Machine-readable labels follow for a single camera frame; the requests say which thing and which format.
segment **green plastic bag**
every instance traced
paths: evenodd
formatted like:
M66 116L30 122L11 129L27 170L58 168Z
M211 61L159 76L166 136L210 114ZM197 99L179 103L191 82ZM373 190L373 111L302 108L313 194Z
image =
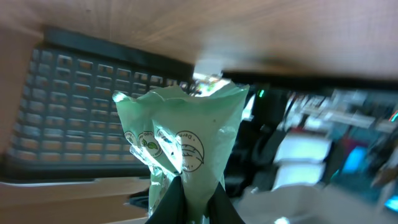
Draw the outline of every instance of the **green plastic bag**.
M169 184L181 175L188 218L199 222L231 154L248 86L230 83L207 97L179 86L158 88L133 99L113 96L130 151L151 171L149 215Z

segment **wooden surface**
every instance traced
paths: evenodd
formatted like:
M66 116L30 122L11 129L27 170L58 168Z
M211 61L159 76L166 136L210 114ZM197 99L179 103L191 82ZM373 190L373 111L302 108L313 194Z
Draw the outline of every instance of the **wooden surface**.
M0 223L98 224L147 216L142 208L124 205L126 197L117 195L0 208Z
M130 195L146 190L149 180L133 177L103 178L82 184L21 187L0 183L0 208L61 202L72 199Z
M398 80L395 0L0 0L0 25L43 25L207 70L315 71Z

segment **black plastic frame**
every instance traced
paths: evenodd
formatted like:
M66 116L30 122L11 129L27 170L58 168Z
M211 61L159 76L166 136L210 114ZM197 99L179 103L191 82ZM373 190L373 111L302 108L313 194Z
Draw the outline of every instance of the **black plastic frame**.
M363 78L333 77L331 75L278 75L275 73L223 72L223 78L249 85L269 84L272 88L330 96L335 88L397 91L398 80L367 80Z
M150 70L151 73L162 74L163 78L178 80L178 84L187 82L187 91L191 90L193 65L160 55L53 27L46 28L44 42L40 43L39 47L67 50L111 63L130 64L133 67ZM150 171L144 164L90 164L78 165L71 169L70 166L60 165L30 166L6 155L0 159L0 180L8 183L81 182L103 177L146 178L148 176Z

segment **leaf graphic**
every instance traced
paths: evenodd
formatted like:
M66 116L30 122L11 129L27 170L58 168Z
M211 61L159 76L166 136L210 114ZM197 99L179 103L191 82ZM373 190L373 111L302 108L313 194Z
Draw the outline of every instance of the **leaf graphic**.
M153 142L148 143L147 147L148 147L149 149L157 149L156 144L153 143Z
M203 156L200 154L200 152L195 149L193 146L190 145L182 145L182 156L191 156L191 157L196 157L202 164L203 162Z

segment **printed logo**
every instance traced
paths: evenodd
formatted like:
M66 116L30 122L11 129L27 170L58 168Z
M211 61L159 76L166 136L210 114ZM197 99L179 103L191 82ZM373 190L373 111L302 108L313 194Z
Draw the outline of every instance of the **printed logo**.
M133 146L137 145L137 138L133 135L131 131L126 131L126 133L124 133L124 137L126 137L127 141L129 141L129 143Z
M182 153L178 153L178 144L176 144L174 136L169 134L163 129L159 129L156 132L156 140L160 144L163 152L169 158L170 162L174 165L175 174L181 173L182 170Z
M190 131L180 131L175 135L177 143L181 145L183 164L182 170L193 172L204 164L205 150L198 136Z
M144 131L138 135L138 145L140 147L145 147L153 158L157 158L163 153L152 131Z

